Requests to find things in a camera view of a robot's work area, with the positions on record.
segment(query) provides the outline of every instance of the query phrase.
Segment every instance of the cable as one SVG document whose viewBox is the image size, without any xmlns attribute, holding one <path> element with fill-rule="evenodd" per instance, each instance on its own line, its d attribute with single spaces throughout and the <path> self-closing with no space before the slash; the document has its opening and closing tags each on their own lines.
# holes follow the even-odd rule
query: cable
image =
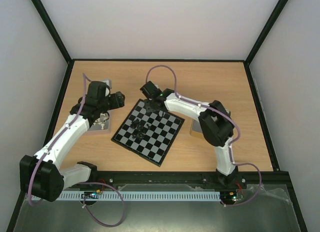
<svg viewBox="0 0 320 232">
<path fill-rule="evenodd" d="M 242 190 L 242 187 L 240 186 L 240 184 L 238 183 L 238 181 L 235 181 L 235 184 L 239 187 L 239 191 L 241 192 L 241 194 L 242 194 L 243 196 L 245 196 L 245 194 L 244 194 L 244 192 L 243 192 L 243 190 Z"/>
<path fill-rule="evenodd" d="M 83 202 L 82 202 L 83 207 L 88 211 L 88 213 L 90 214 L 91 218 L 92 218 L 95 222 L 97 222 L 98 224 L 100 224 L 101 226 L 104 226 L 104 227 L 116 227 L 116 226 L 118 226 L 119 224 L 121 224 L 121 223 L 124 221 L 125 216 L 126 216 L 126 203 L 125 203 L 125 201 L 124 201 L 123 196 L 119 193 L 118 190 L 116 190 L 114 187 L 112 187 L 112 186 L 110 186 L 110 185 L 108 185 L 108 184 L 106 184 L 106 183 L 83 182 L 83 183 L 78 183 L 78 184 L 95 184 L 95 185 L 102 185 L 102 186 L 108 187 L 108 188 L 112 189 L 114 192 L 116 192 L 116 193 L 119 195 L 119 198 L 121 199 L 121 202 L 122 202 L 122 205 L 123 205 L 123 208 L 124 208 L 124 209 L 123 209 L 123 212 L 122 212 L 122 217 L 121 217 L 121 219 L 119 220 L 118 223 L 115 223 L 115 224 L 106 224 L 106 223 L 102 223 L 101 221 L 99 221 L 99 220 L 91 213 L 91 211 L 88 209 L 88 206 L 86 206 L 87 196 L 84 197 Z"/>
<path fill-rule="evenodd" d="M 80 104 L 80 108 L 78 110 L 78 112 L 76 113 L 74 119 L 69 123 L 69 127 L 78 119 L 79 114 L 82 110 L 82 108 L 84 107 L 85 104 L 85 100 L 86 100 L 86 93 L 87 93 L 87 83 L 86 80 L 88 80 L 89 82 L 91 82 L 91 80 L 83 73 L 83 96 L 82 96 L 82 100 L 81 100 L 81 104 Z M 38 204 L 40 204 L 42 202 L 42 199 L 36 203 L 32 202 L 32 186 L 34 184 L 34 179 L 36 176 L 36 172 L 39 169 L 39 166 L 41 165 L 43 159 L 46 157 L 46 155 L 48 154 L 48 152 L 50 152 L 50 150 L 52 149 L 52 147 L 54 146 L 54 144 L 59 140 L 59 138 L 68 130 L 67 127 L 65 127 L 61 133 L 59 133 L 55 139 L 52 141 L 52 143 L 48 146 L 47 152 L 45 152 L 41 158 L 38 160 L 38 162 L 36 163 L 34 170 L 31 174 L 31 178 L 30 178 L 30 182 L 29 182 L 29 187 L 28 187 L 28 202 L 31 206 L 36 206 Z"/>
<path fill-rule="evenodd" d="M 97 182 L 99 182 L 99 181 L 101 181 L 101 182 L 103 182 L 103 183 L 106 183 L 106 181 L 104 180 L 104 179 L 102 179 L 102 178 L 100 178 L 100 179 L 98 179 L 97 180 Z"/>
<path fill-rule="evenodd" d="M 189 99 L 186 98 L 186 97 L 181 96 L 181 95 L 178 93 L 178 91 L 177 91 L 177 76 L 176 76 L 176 73 L 174 72 L 174 70 L 173 70 L 171 67 L 169 67 L 169 66 L 167 66 L 167 65 L 156 65 L 156 66 L 150 68 L 149 71 L 148 71 L 148 73 L 146 74 L 145 83 L 148 82 L 148 78 L 149 78 L 150 72 L 151 72 L 153 69 L 159 68 L 159 67 L 167 68 L 167 69 L 169 69 L 169 70 L 172 72 L 173 77 L 174 77 L 174 94 L 175 94 L 175 96 L 176 96 L 177 98 L 179 98 L 180 100 L 182 100 L 182 101 L 184 101 L 184 102 L 186 102 L 186 103 L 190 103 L 190 104 L 195 105 L 195 106 L 199 106 L 199 107 L 202 107 L 202 108 L 210 109 L 211 111 L 213 111 L 213 112 L 215 112 L 215 113 L 218 113 L 218 114 L 221 115 L 223 118 L 227 119 L 227 120 L 236 128 L 236 130 L 237 130 L 237 137 L 236 137 L 235 139 L 233 139 L 232 141 L 230 141 L 230 143 L 228 144 L 228 152 L 229 152 L 230 162 L 231 162 L 234 166 L 251 165 L 251 166 L 253 166 L 253 167 L 256 168 L 256 170 L 257 170 L 257 172 L 258 172 L 258 174 L 259 174 L 259 185 L 258 185 L 258 189 L 257 189 L 257 191 L 255 192 L 255 194 L 254 194 L 250 199 L 248 199 L 248 200 L 245 201 L 245 202 L 238 203 L 238 204 L 233 204 L 233 205 L 232 205 L 232 204 L 226 205 L 226 204 L 224 204 L 222 201 L 221 201 L 221 203 L 222 203 L 225 207 L 226 207 L 226 206 L 228 206 L 228 207 L 235 207 L 235 206 L 239 206 L 239 205 L 246 204 L 246 203 L 248 203 L 249 201 L 253 200 L 253 199 L 257 196 L 257 194 L 259 193 L 259 190 L 260 190 L 260 187 L 261 187 L 261 184 L 262 184 L 262 177 L 261 177 L 261 172 L 260 172 L 259 168 L 258 168 L 257 166 L 255 166 L 253 163 L 235 163 L 234 160 L 233 160 L 232 150 L 231 150 L 232 147 L 231 147 L 231 145 L 232 145 L 234 142 L 236 142 L 237 140 L 239 140 L 240 135 L 241 135 L 240 128 L 237 126 L 237 124 L 236 124 L 228 115 L 220 112 L 219 110 L 214 109 L 214 108 L 212 108 L 212 107 L 210 107 L 210 106 L 208 106 L 208 105 L 202 104 L 201 102 L 195 102 L 195 101 L 189 100 Z"/>
</svg>

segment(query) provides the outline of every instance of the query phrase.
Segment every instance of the black metal frame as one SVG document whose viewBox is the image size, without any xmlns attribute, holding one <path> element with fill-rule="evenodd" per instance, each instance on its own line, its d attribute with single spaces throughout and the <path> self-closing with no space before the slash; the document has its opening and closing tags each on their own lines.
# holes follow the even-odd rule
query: black metal frame
<svg viewBox="0 0 320 232">
<path fill-rule="evenodd" d="M 250 71 L 250 63 L 257 54 L 262 43 L 266 39 L 268 33 L 279 17 L 281 11 L 285 7 L 288 0 L 279 0 L 276 7 L 274 8 L 272 14 L 270 15 L 266 25 L 264 26 L 262 32 L 260 33 L 257 41 L 255 42 L 252 50 L 250 51 L 247 59 L 244 60 L 181 60 L 181 59 L 71 59 L 67 49 L 65 48 L 59 34 L 57 33 L 49 15 L 47 14 L 41 0 L 31 0 L 37 9 L 39 15 L 41 16 L 43 22 L 45 23 L 47 29 L 49 30 L 52 38 L 54 39 L 56 45 L 61 51 L 64 59 L 68 63 L 68 67 L 65 72 L 65 76 L 61 85 L 61 89 L 58 95 L 56 105 L 52 114 L 52 119 L 45 137 L 44 144 L 46 144 L 53 136 L 55 126 L 57 123 L 57 118 L 60 113 L 62 102 L 66 93 L 66 89 L 69 83 L 70 75 L 74 66 L 75 61 L 152 61 L 152 62 L 241 62 L 244 65 L 246 75 L 248 78 L 248 83 L 252 92 L 252 97 L 257 110 L 259 121 L 261 124 L 262 132 L 266 142 L 266 146 L 269 152 L 271 164 L 274 172 L 262 172 L 262 180 L 264 184 L 285 184 L 287 186 L 289 196 L 293 202 L 293 207 L 301 231 L 307 231 L 307 227 L 301 213 L 298 200 L 289 176 L 288 172 L 280 171 L 279 163 L 273 148 L 273 144 L 268 131 L 267 123 L 264 117 L 264 113 L 260 104 L 258 93 L 252 78 Z M 170 181 L 170 183 L 185 183 L 189 185 L 196 185 L 203 188 L 214 188 L 217 191 L 230 191 L 234 190 L 231 188 L 222 188 L 217 184 L 210 183 L 213 178 L 217 176 L 216 172 L 113 172 L 113 171 L 99 171 L 99 177 L 104 178 L 109 184 L 126 184 L 126 183 L 150 183 L 150 181 L 156 181 L 154 183 L 165 184 Z M 256 172 L 239 172 L 239 176 L 244 178 L 248 184 L 257 184 L 259 182 L 259 177 Z M 18 219 L 21 205 L 25 198 L 23 192 L 20 193 L 15 209 L 13 211 L 11 220 L 9 222 L 7 231 L 13 231 Z"/>
<path fill-rule="evenodd" d="M 66 63 L 71 62 L 71 57 L 64 45 L 64 43 L 62 42 L 54 24 L 52 23 L 44 5 L 42 4 L 41 0 L 31 0 L 35 9 L 38 11 L 42 21 L 44 22 L 46 28 L 48 29 L 48 31 L 50 32 L 53 40 L 55 41 L 57 47 L 59 48 L 62 56 L 64 57 Z"/>
</svg>

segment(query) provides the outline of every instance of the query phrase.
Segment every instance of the wooden tabletop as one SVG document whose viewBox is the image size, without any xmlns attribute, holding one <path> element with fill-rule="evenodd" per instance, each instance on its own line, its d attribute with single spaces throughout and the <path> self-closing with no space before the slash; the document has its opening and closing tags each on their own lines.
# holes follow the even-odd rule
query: wooden tabletop
<svg viewBox="0 0 320 232">
<path fill-rule="evenodd" d="M 111 137 L 125 120 L 139 98 L 144 98 L 140 87 L 146 74 L 159 62 L 76 61 L 64 96 L 55 133 L 64 124 L 69 111 L 83 94 L 83 76 L 91 80 L 112 80 L 112 92 L 125 94 L 125 106 L 111 116 L 111 134 L 83 135 L 68 153 L 62 168 L 86 161 L 108 171 L 215 171 L 217 166 L 214 148 L 205 140 L 191 137 L 192 120 L 177 114 L 185 122 L 171 146 L 161 167 L 111 141 Z M 233 144 L 235 161 L 251 162 L 261 171 L 272 171 L 266 143 L 249 88 L 243 63 L 219 62 L 165 62 L 177 75 L 177 89 L 183 96 L 212 102 L 219 100 L 231 110 L 232 119 L 241 130 L 241 138 Z M 149 79 L 160 89 L 174 87 L 172 73 L 165 68 L 152 71 Z M 242 166 L 240 171 L 255 171 Z"/>
</svg>

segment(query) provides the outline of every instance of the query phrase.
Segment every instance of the black joint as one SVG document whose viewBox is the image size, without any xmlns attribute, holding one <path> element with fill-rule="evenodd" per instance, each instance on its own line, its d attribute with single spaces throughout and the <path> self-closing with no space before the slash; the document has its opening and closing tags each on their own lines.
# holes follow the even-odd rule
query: black joint
<svg viewBox="0 0 320 232">
<path fill-rule="evenodd" d="M 234 184 L 234 180 L 238 174 L 238 166 L 235 167 L 235 169 L 232 171 L 229 175 L 224 175 L 223 173 L 220 173 L 218 170 L 216 170 L 217 176 L 218 176 L 218 182 L 223 185 L 224 187 L 229 187 L 229 185 Z"/>
<path fill-rule="evenodd" d="M 88 92 L 85 97 L 85 104 L 89 106 L 98 106 L 98 104 L 106 96 L 106 89 L 109 90 L 110 94 L 110 87 L 106 83 L 100 81 L 92 81 L 88 87 Z"/>
<path fill-rule="evenodd" d="M 32 172 L 38 159 L 25 155 L 19 164 L 20 188 L 27 193 Z M 47 201 L 55 201 L 61 194 L 65 182 L 57 167 L 49 162 L 41 162 L 32 184 L 31 194 Z"/>
<path fill-rule="evenodd" d="M 125 105 L 125 96 L 122 92 L 116 92 L 109 97 L 109 108 L 108 110 L 122 108 Z"/>
<path fill-rule="evenodd" d="M 140 90 L 145 95 L 146 98 L 155 99 L 161 94 L 161 90 L 157 88 L 151 81 L 144 84 Z"/>
<path fill-rule="evenodd" d="M 169 89 L 169 88 L 166 88 L 161 94 L 160 94 L 160 96 L 158 97 L 158 98 L 167 98 L 171 93 L 174 93 L 175 91 L 174 90 L 172 90 L 172 89 Z"/>
<path fill-rule="evenodd" d="M 209 105 L 229 117 L 221 102 L 214 101 Z M 234 134 L 234 126 L 226 118 L 210 109 L 201 112 L 198 119 L 204 138 L 213 146 L 223 147 L 226 141 Z"/>
</svg>

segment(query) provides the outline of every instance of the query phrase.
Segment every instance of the white robotic arm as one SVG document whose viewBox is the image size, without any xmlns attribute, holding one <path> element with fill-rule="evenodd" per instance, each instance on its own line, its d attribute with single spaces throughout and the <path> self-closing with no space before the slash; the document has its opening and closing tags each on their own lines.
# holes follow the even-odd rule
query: white robotic arm
<svg viewBox="0 0 320 232">
<path fill-rule="evenodd" d="M 219 101 L 206 103 L 177 97 L 173 90 L 165 89 L 162 92 L 151 81 L 147 82 L 140 90 L 147 97 L 144 101 L 147 111 L 179 112 L 199 122 L 204 138 L 214 147 L 217 171 L 225 177 L 225 181 L 231 180 L 229 177 L 233 177 L 237 172 L 236 166 L 233 165 L 232 147 L 229 145 L 232 141 L 234 127 L 218 114 L 202 107 L 202 105 L 213 107 L 229 116 Z"/>
<path fill-rule="evenodd" d="M 195 101 L 190 98 L 188 98 L 188 100 L 194 101 L 194 103 L 197 103 L 197 104 L 210 106 L 209 103 Z M 199 122 L 200 113 L 206 111 L 206 108 L 203 108 L 201 106 L 196 106 L 179 99 L 178 97 L 176 97 L 175 93 L 171 93 L 170 95 L 167 96 L 164 102 L 164 105 L 168 111 L 184 114 L 197 122 Z M 220 173 L 226 176 L 231 174 L 235 169 L 235 166 L 231 163 L 231 161 L 233 161 L 233 157 L 230 158 L 230 153 L 229 153 L 230 141 L 232 141 L 232 137 L 226 140 L 224 146 L 214 146 L 214 151 L 216 154 L 216 161 L 217 161 L 216 169 Z"/>
<path fill-rule="evenodd" d="M 123 107 L 125 96 L 121 92 L 110 93 L 104 82 L 89 84 L 85 102 L 81 100 L 72 107 L 70 115 L 56 135 L 33 157 L 25 155 L 20 161 L 20 186 L 24 192 L 32 184 L 32 195 L 48 201 L 56 200 L 61 191 L 88 179 L 96 180 L 97 167 L 86 162 L 78 162 L 74 167 L 60 169 L 60 166 L 76 141 L 100 118 L 101 113 Z M 41 164 L 31 179 L 36 164 Z"/>
</svg>

